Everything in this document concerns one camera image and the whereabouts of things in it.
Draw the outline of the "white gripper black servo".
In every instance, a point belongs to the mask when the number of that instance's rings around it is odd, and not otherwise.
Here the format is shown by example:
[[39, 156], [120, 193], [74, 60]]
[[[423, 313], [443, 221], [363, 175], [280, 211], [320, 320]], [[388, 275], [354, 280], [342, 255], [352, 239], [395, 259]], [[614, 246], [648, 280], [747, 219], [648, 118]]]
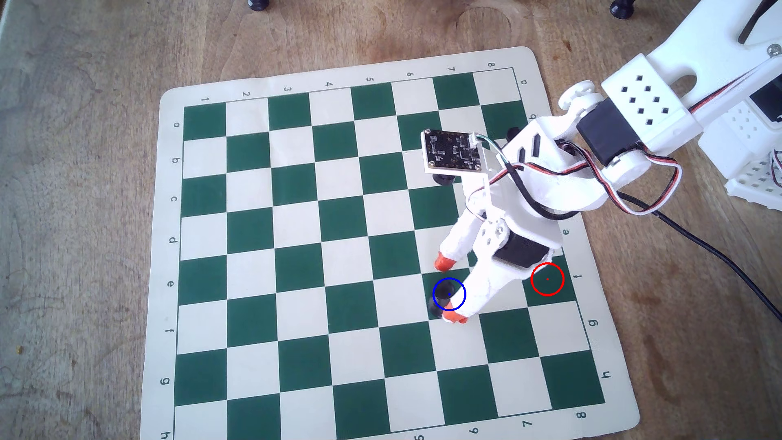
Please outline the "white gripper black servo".
[[[558, 139], [557, 144], [545, 138], [538, 143], [527, 145], [536, 135], [543, 134], [543, 128], [534, 122], [522, 134], [520, 142], [508, 140], [504, 146], [507, 153], [493, 140], [479, 133], [469, 133], [470, 146], [492, 145], [501, 161], [501, 171], [490, 180], [494, 183], [507, 174], [503, 165], [509, 156], [517, 157], [512, 162], [514, 172], [522, 179], [528, 198], [520, 197], [520, 204], [538, 218], [546, 219], [539, 213], [543, 209], [552, 215], [555, 221], [572, 216], [573, 211], [589, 211], [601, 205], [601, 197], [592, 200], [589, 196], [579, 195], [576, 204], [567, 205], [559, 196], [569, 192], [581, 193], [586, 185], [596, 183], [603, 190], [602, 183], [608, 183], [612, 189], [619, 188], [619, 165], [614, 164], [601, 170], [593, 167], [593, 156], [568, 139]], [[526, 157], [533, 147], [542, 146], [542, 156]], [[472, 214], [463, 211], [439, 245], [434, 267], [444, 273], [474, 251], [477, 262], [461, 286], [442, 287], [441, 318], [450, 323], [466, 323], [504, 288], [517, 279], [528, 279], [533, 272], [533, 241], [517, 235], [502, 220], [486, 222], [485, 211]]]

